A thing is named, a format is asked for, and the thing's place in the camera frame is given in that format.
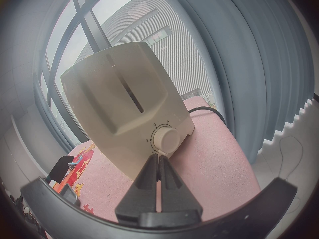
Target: building facade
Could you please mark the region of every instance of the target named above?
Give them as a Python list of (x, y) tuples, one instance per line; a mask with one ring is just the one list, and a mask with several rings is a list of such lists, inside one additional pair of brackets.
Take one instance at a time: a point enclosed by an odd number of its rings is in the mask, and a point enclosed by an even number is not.
[[(114, 13), (102, 29), (112, 46), (146, 42), (183, 100), (203, 96), (211, 105), (215, 102), (193, 38), (166, 0), (131, 0)], [(76, 62), (91, 54), (93, 50), (87, 43)]]

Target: table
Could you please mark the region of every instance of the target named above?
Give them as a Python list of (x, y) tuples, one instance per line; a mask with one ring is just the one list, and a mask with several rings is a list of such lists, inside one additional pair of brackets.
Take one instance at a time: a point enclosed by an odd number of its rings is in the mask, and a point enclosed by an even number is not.
[[(184, 101), (188, 110), (209, 106), (202, 97)], [(253, 170), (237, 141), (213, 112), (191, 113), (195, 125), (170, 161), (203, 207), (202, 220), (216, 218), (243, 205), (260, 192)], [(81, 201), (80, 207), (94, 215), (117, 222), (114, 209), (132, 184), (88, 141), (76, 146), (69, 155), (82, 160), (69, 170), (60, 191), (69, 183)], [(160, 184), (157, 183), (157, 211), (160, 211)]]

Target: blue curtain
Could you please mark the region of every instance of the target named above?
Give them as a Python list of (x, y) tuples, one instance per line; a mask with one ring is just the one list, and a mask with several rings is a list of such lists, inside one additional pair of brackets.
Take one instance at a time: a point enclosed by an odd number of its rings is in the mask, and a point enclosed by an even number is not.
[(263, 140), (293, 122), (313, 97), (313, 62), (301, 22), (287, 0), (176, 2), (207, 47), (227, 126), (253, 163)]

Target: power cord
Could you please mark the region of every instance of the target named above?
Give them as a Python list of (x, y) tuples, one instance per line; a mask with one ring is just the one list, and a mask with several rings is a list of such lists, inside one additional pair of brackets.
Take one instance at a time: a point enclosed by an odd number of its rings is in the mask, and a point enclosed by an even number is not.
[(216, 113), (216, 114), (218, 115), (218, 117), (219, 117), (219, 118), (224, 122), (224, 124), (226, 125), (226, 122), (225, 122), (223, 116), (220, 114), (220, 112), (219, 112), (218, 110), (214, 109), (214, 108), (211, 108), (211, 107), (207, 107), (207, 106), (196, 107), (196, 108), (190, 109), (190, 110), (188, 111), (188, 113), (190, 114), (190, 113), (192, 113), (192, 112), (194, 112), (194, 111), (198, 111), (198, 110), (209, 110), (209, 111), (212, 111), (212, 112)]

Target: white toaster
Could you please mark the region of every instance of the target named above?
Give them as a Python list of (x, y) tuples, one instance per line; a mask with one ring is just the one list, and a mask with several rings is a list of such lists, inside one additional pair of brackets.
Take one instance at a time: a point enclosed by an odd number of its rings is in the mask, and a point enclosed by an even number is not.
[(170, 157), (194, 123), (170, 77), (145, 42), (95, 53), (61, 81), (81, 126), (132, 180), (153, 153)]

